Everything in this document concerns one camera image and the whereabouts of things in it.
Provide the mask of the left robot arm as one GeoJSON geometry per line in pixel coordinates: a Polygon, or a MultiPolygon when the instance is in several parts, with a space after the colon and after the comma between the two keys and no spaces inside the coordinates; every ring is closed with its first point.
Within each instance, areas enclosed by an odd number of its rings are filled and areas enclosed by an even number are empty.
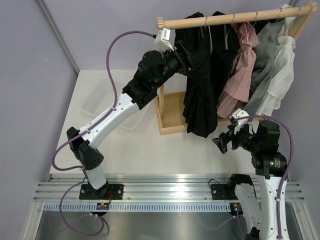
{"type": "Polygon", "coordinates": [[[68,144],[81,166],[87,182],[82,183],[80,198],[110,199],[112,188],[102,169],[104,156],[98,150],[103,140],[120,123],[142,110],[157,96],[158,89],[174,74],[188,74],[196,70],[204,54],[178,41],[172,50],[146,52],[138,63],[131,81],[122,89],[113,105],[81,129],[67,130],[68,144]]]}

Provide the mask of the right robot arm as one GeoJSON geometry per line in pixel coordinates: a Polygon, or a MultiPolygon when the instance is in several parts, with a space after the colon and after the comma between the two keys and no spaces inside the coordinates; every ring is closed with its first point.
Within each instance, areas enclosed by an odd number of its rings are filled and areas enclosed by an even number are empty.
{"type": "Polygon", "coordinates": [[[289,164],[279,151],[280,127],[277,123],[262,120],[256,132],[250,132],[249,124],[239,125],[232,121],[228,132],[212,141],[225,154],[227,144],[232,149],[241,147],[251,154],[251,163],[259,183],[257,198],[252,178],[247,174],[234,173],[228,179],[227,193],[237,198],[237,212],[242,212],[247,233],[246,240],[288,240],[285,193],[289,164]]]}

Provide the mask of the black pleated skirt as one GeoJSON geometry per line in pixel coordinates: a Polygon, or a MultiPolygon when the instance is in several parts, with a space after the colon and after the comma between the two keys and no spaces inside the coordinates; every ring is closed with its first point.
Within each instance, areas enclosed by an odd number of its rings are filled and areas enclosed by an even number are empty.
{"type": "Polygon", "coordinates": [[[186,131],[207,138],[218,125],[217,108],[211,83],[211,34],[207,24],[204,38],[201,27],[175,30],[174,46],[182,41],[187,47],[200,52],[200,65],[187,76],[183,100],[186,131]]]}

